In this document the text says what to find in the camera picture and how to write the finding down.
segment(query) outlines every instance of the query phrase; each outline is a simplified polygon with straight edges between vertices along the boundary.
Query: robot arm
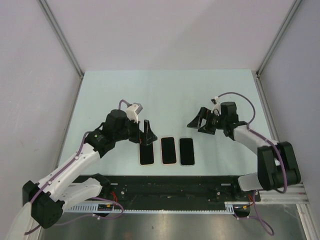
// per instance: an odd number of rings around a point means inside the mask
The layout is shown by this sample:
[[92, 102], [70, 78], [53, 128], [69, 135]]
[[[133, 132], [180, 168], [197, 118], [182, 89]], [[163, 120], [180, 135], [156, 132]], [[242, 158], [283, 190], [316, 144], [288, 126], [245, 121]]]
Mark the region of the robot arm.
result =
[[[197, 116], [187, 125], [188, 128], [198, 129], [198, 132], [214, 135], [216, 130], [223, 130], [226, 137], [237, 141], [257, 155], [257, 172], [240, 176], [238, 184], [242, 191], [276, 190], [285, 185], [298, 184], [301, 181], [300, 171], [294, 149], [289, 142], [267, 140], [261, 134], [248, 127], [245, 121], [239, 121], [235, 102], [219, 102], [215, 97], [212, 110], [201, 107]], [[285, 172], [279, 166], [277, 148]]]
[[90, 165], [112, 150], [116, 142], [129, 140], [147, 146], [158, 138], [148, 120], [144, 132], [139, 129], [138, 114], [142, 106], [134, 103], [126, 111], [112, 110], [98, 128], [85, 134], [81, 146], [63, 165], [38, 183], [28, 181], [22, 188], [23, 204], [31, 202], [31, 216], [43, 228], [50, 228], [64, 210], [100, 194], [102, 187], [110, 185], [103, 176], [96, 174], [80, 185], [69, 185]]

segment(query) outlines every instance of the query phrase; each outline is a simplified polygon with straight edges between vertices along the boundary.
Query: smartphone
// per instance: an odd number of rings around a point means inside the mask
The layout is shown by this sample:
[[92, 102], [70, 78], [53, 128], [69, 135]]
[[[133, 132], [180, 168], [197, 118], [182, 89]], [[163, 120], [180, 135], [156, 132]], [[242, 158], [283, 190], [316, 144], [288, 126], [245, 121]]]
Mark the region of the smartphone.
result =
[[183, 166], [195, 165], [194, 141], [192, 138], [180, 138], [180, 164]]
[[161, 138], [161, 156], [163, 164], [175, 164], [177, 162], [175, 139], [173, 137]]
[[148, 146], [139, 144], [139, 155], [141, 165], [151, 165], [155, 163], [154, 157], [154, 144], [151, 143]]

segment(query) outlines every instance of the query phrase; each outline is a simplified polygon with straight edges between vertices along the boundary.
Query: white table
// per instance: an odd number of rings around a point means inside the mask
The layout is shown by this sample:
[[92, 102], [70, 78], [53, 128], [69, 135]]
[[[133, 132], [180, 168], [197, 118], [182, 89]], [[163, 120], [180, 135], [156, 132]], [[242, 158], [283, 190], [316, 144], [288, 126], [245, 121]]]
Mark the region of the white table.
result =
[[[140, 129], [143, 130], [143, 120], [148, 119], [152, 131], [158, 136], [158, 141], [153, 143], [154, 164], [140, 165], [139, 145], [121, 141], [83, 175], [221, 176], [256, 172], [257, 156], [225, 137], [221, 130], [209, 135], [186, 127], [200, 107], [212, 108], [210, 99], [225, 92], [238, 92], [253, 102], [256, 118], [251, 126], [270, 138], [249, 69], [87, 71], [59, 164], [78, 149], [84, 132], [94, 130], [104, 122], [107, 114], [117, 109], [119, 101], [125, 99], [142, 104]], [[239, 120], [251, 119], [251, 106], [239, 96], [227, 95], [220, 101], [236, 102]], [[162, 137], [175, 138], [176, 164], [162, 164]], [[180, 165], [179, 139], [183, 137], [193, 138], [194, 166]]]

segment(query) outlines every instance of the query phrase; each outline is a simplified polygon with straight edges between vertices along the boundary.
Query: white wall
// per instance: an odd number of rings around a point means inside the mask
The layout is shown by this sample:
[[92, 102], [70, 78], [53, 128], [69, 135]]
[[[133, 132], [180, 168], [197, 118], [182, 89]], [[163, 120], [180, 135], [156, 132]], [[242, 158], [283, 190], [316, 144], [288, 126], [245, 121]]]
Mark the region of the white wall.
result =
[[48, 0], [83, 70], [256, 70], [294, 0]]
[[320, 1], [297, 12], [261, 75], [277, 130], [290, 141], [301, 177], [320, 220]]
[[0, 7], [0, 239], [22, 187], [52, 170], [80, 79], [36, 0]]

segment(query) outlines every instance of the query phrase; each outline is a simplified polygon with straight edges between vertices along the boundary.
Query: black smartphone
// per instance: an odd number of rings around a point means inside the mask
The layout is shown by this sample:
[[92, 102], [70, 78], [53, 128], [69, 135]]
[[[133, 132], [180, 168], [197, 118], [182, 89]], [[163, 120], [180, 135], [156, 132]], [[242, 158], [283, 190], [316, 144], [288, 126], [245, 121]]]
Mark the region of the black smartphone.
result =
[[183, 166], [195, 165], [194, 141], [192, 138], [180, 138], [180, 163]]
[[161, 138], [161, 156], [163, 164], [175, 164], [177, 162], [175, 139], [173, 137]]
[[155, 163], [154, 158], [154, 145], [153, 143], [148, 146], [139, 144], [139, 155], [141, 165], [151, 165]]

